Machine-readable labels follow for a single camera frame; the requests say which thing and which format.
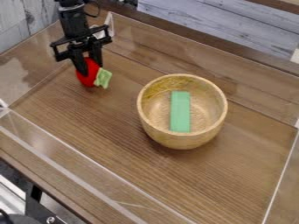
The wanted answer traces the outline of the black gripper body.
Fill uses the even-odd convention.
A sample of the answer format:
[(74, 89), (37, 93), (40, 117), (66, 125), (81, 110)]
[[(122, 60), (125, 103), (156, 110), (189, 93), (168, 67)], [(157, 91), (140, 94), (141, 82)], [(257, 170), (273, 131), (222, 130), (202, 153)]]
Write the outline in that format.
[(89, 35), (77, 38), (60, 38), (50, 42), (50, 48), (53, 50), (53, 56), (57, 61), (70, 59), (70, 48), (78, 48), (82, 52), (89, 52), (93, 44), (101, 44), (101, 46), (112, 42), (112, 36), (109, 35), (109, 26), (102, 24), (101, 26), (92, 25), (89, 27)]

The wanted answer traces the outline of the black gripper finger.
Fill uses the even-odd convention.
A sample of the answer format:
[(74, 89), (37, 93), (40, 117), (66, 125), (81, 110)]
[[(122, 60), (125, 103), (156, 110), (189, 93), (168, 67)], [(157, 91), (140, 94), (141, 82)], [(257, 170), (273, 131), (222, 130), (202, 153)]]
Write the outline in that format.
[(84, 60), (82, 51), (80, 49), (70, 50), (70, 60), (73, 66), (76, 67), (77, 71), (82, 76), (88, 75), (88, 66)]
[(102, 66), (101, 44), (93, 44), (90, 47), (89, 57), (94, 60), (97, 65)]

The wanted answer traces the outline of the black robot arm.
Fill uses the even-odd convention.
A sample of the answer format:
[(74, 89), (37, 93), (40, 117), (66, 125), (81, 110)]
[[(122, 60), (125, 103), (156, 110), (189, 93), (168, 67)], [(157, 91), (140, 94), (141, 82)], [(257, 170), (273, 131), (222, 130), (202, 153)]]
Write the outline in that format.
[(102, 65), (101, 47), (112, 42), (108, 33), (109, 26), (89, 27), (88, 17), (96, 18), (96, 14), (85, 12), (86, 4), (94, 4), (100, 8), (96, 0), (53, 0), (58, 3), (58, 20), (62, 29), (62, 37), (50, 42), (53, 57), (57, 61), (70, 60), (74, 68), (82, 76), (89, 75), (88, 64), (84, 59), (84, 53)]

